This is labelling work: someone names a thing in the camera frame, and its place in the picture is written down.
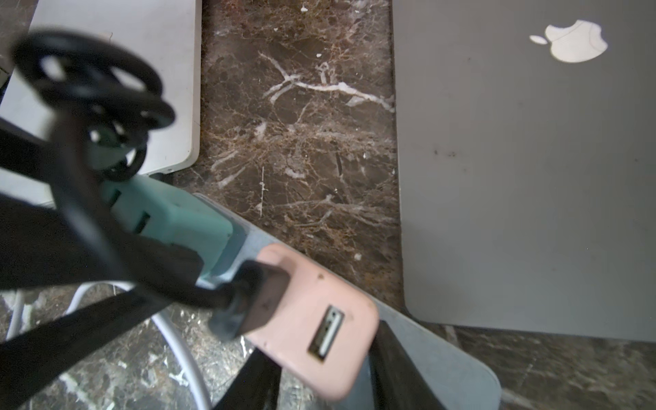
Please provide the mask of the mint green charger adapter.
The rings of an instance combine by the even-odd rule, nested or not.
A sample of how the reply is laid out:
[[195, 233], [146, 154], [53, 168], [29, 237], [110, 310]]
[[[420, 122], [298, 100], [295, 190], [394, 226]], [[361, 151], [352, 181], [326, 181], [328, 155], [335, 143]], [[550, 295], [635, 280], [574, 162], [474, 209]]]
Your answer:
[[244, 230], [189, 192], [140, 174], [147, 131], [114, 123], [90, 126], [87, 134], [85, 162], [99, 187], [85, 179], [74, 226], [102, 258], [139, 280], [196, 283], [225, 273]]

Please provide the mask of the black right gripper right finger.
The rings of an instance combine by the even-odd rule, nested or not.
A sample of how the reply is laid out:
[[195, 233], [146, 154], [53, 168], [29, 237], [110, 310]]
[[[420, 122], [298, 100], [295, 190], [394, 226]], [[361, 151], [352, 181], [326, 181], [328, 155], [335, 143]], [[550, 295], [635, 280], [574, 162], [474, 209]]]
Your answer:
[[368, 358], [375, 409], [445, 409], [383, 320], [379, 321]]

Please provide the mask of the dark grey laptop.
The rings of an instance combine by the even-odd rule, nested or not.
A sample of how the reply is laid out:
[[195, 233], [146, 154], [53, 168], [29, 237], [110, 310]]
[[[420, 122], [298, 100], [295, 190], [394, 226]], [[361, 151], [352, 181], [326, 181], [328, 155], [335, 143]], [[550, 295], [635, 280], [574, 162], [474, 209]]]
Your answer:
[[655, 338], [655, 4], [395, 1], [404, 301]]

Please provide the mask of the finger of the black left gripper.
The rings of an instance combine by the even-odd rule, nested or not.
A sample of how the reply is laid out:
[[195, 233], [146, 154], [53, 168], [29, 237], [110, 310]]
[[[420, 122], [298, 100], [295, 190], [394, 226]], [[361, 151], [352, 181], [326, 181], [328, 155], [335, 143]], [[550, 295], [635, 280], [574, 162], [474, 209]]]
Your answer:
[[97, 194], [77, 141], [81, 124], [56, 131], [67, 144], [51, 148], [7, 121], [1, 165], [47, 181], [56, 209], [1, 198], [1, 287], [25, 290], [125, 280], [133, 290], [37, 326], [1, 345], [1, 406], [17, 409], [62, 373], [173, 302], [202, 306], [196, 288], [200, 256], [177, 245], [126, 232]]

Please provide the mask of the light blue power strip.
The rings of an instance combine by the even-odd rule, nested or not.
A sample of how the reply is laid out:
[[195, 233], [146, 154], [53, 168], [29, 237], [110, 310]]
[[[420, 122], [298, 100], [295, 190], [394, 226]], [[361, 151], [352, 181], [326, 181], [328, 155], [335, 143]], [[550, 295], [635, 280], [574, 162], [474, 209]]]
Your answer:
[[[221, 275], [202, 278], [201, 284], [204, 286], [218, 285], [232, 279], [244, 261], [257, 261], [259, 252], [269, 244], [288, 246], [223, 206], [218, 206], [217, 211], [242, 228], [245, 238], [231, 266]], [[500, 406], [502, 387], [489, 367], [388, 305], [371, 298], [378, 308], [379, 321], [383, 320], [391, 327], [445, 409], [496, 409]], [[368, 354], [348, 396], [329, 402], [343, 409], [375, 409]]]

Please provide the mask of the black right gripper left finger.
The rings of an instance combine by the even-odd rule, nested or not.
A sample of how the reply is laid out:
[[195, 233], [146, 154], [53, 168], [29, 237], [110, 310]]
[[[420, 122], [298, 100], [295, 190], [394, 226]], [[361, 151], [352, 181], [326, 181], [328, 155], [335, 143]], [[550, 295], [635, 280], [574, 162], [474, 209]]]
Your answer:
[[276, 410], [282, 368], [257, 348], [214, 410]]

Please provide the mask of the pink charger adapter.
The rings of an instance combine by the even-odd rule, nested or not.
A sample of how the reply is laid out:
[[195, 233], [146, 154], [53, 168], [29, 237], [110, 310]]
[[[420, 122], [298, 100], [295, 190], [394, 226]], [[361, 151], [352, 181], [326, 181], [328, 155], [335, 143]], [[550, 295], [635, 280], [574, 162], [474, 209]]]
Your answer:
[[379, 327], [369, 295], [307, 256], [269, 244], [256, 260], [281, 268], [290, 283], [264, 326], [246, 338], [326, 401], [355, 385]]

